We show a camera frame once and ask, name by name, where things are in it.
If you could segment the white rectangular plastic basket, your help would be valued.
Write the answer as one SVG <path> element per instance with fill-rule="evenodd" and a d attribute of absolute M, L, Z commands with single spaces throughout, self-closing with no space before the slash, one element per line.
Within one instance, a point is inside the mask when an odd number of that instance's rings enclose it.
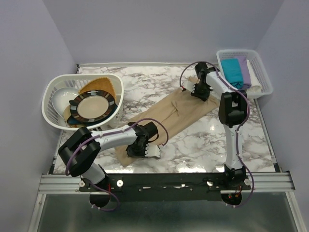
<path fill-rule="evenodd" d="M 230 59 L 234 56 L 245 56 L 249 61 L 254 75 L 258 81 L 258 84 L 261 86 L 261 91 L 256 90 L 247 90 L 247 97 L 249 99 L 258 99 L 265 95 L 270 95 L 273 92 L 273 86 L 269 79 L 269 76 L 265 70 L 264 64 L 259 56 L 259 54 L 254 50 L 249 49 L 224 49 L 219 50 L 216 53 L 219 69 L 222 72 L 223 77 L 225 77 L 222 68 L 222 60 Z"/>

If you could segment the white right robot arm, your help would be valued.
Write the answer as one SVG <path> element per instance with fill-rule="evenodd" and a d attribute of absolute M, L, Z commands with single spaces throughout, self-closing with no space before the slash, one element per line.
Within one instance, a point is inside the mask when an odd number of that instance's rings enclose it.
<path fill-rule="evenodd" d="M 193 63 L 198 82 L 192 87 L 186 85 L 191 95 L 208 100 L 211 91 L 220 96 L 218 117 L 224 126 L 226 135 L 226 161 L 222 184 L 227 189 L 234 189 L 246 179 L 246 168 L 242 161 L 242 126 L 248 120 L 250 106 L 243 90 L 237 90 L 224 80 L 218 69 L 209 68 L 208 62 Z"/>

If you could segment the beige t shirt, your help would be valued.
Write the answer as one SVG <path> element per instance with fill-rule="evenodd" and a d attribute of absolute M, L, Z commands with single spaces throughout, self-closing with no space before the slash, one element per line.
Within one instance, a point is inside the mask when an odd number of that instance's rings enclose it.
<path fill-rule="evenodd" d="M 212 95 L 206 101 L 202 101 L 191 96 L 189 91 L 182 91 L 178 88 L 147 110 L 127 119 L 119 126 L 142 118 L 156 119 L 162 123 L 167 132 L 161 126 L 158 126 L 159 138 L 153 137 L 154 142 L 152 144 L 162 145 L 166 142 L 167 137 L 172 138 L 217 107 L 219 107 L 219 101 Z"/>

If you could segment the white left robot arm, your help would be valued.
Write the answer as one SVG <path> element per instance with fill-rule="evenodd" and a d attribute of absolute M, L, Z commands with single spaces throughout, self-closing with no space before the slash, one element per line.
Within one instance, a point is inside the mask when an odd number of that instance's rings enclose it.
<path fill-rule="evenodd" d="M 106 188 L 107 174 L 94 163 L 97 155 L 124 145 L 130 158 L 160 158 L 159 146 L 150 141 L 154 136 L 158 136 L 158 129 L 153 122 L 144 126 L 134 122 L 118 129 L 93 132 L 82 127 L 59 148 L 58 154 L 66 165 L 65 175 L 81 176 L 89 180 L 95 190 L 101 191 Z"/>

